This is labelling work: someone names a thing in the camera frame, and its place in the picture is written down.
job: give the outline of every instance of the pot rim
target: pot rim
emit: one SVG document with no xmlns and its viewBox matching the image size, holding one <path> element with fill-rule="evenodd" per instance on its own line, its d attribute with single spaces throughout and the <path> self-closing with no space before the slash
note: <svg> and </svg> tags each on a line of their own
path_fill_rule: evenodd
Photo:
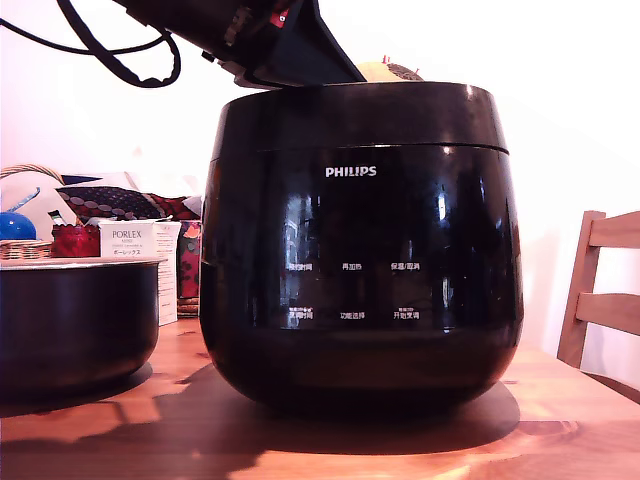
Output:
<svg viewBox="0 0 640 480">
<path fill-rule="evenodd" d="M 108 258 L 108 257 L 83 257 L 83 258 L 39 258 L 34 260 L 0 260 L 1 271 L 27 271 L 27 270 L 72 270 L 99 267 L 117 267 L 121 265 L 159 265 L 166 261 L 161 257 L 138 258 Z"/>
</svg>

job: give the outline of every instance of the wooden chair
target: wooden chair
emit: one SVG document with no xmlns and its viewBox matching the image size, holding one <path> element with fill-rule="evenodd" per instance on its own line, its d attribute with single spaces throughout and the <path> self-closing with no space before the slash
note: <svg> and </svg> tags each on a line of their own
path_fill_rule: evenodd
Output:
<svg viewBox="0 0 640 480">
<path fill-rule="evenodd" d="M 558 358 L 578 369 L 588 323 L 640 335 L 640 295 L 593 293 L 601 247 L 640 249 L 640 212 L 611 218 L 602 212 L 584 213 L 558 347 Z M 638 390 L 602 375 L 587 375 L 640 404 Z"/>
</svg>

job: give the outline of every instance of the table surface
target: table surface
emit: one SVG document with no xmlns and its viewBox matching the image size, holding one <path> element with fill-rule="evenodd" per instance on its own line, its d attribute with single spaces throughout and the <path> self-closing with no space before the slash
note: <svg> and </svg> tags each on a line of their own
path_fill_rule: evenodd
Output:
<svg viewBox="0 0 640 480">
<path fill-rule="evenodd" d="M 640 405 L 527 348 L 455 414 L 387 425 L 254 404 L 217 374 L 197 320 L 162 327 L 150 363 L 106 398 L 4 406 L 2 480 L 640 478 Z"/>
</svg>

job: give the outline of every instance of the red jar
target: red jar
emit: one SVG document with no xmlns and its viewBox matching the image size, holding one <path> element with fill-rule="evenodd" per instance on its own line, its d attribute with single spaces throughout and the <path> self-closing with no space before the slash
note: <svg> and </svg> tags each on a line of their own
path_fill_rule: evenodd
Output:
<svg viewBox="0 0 640 480">
<path fill-rule="evenodd" d="M 51 256 L 78 258 L 100 256 L 100 229 L 83 225 L 54 225 Z"/>
</svg>

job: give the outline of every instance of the black cable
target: black cable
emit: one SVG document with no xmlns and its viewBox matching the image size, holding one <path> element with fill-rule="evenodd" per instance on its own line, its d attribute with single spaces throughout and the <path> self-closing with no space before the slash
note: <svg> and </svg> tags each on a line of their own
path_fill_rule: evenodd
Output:
<svg viewBox="0 0 640 480">
<path fill-rule="evenodd" d="M 3 18 L 0 18 L 0 27 L 5 27 L 14 33 L 17 33 L 18 35 L 28 38 L 29 40 L 39 43 L 40 45 L 44 45 L 45 47 L 53 48 L 55 50 L 60 50 L 62 52 L 75 53 L 77 55 L 93 55 L 93 53 L 91 53 L 89 50 L 67 47 L 66 45 L 60 45 L 59 43 L 53 43 L 53 42 L 50 42 L 49 40 L 45 40 L 44 38 L 37 37 L 36 35 L 29 33 L 26 30 L 21 29 L 20 27 L 16 27 L 12 23 L 7 22 Z M 160 45 L 162 42 L 164 42 L 164 38 L 158 37 L 154 41 L 145 43 L 144 45 L 138 45 L 137 47 L 119 48 L 117 50 L 109 50 L 109 51 L 113 55 L 125 55 L 127 53 L 143 52 L 157 45 Z"/>
<path fill-rule="evenodd" d="M 182 63 L 180 60 L 180 50 L 176 42 L 171 38 L 171 34 L 164 29 L 160 29 L 154 25 L 158 33 L 162 36 L 162 39 L 167 42 L 169 49 L 173 54 L 173 71 L 171 76 L 164 80 L 158 80 L 157 78 L 147 78 L 146 80 L 140 80 L 140 78 L 129 70 L 120 60 L 118 60 L 113 53 L 104 48 L 104 46 L 93 36 L 91 30 L 82 21 L 78 12 L 73 7 L 71 0 L 57 0 L 60 10 L 71 25 L 71 28 L 76 32 L 76 35 L 80 38 L 82 43 L 85 44 L 87 49 L 107 67 L 111 73 L 116 75 L 120 80 L 127 82 L 130 85 L 140 88 L 159 88 L 166 87 L 174 83 L 180 76 L 180 70 Z"/>
</svg>

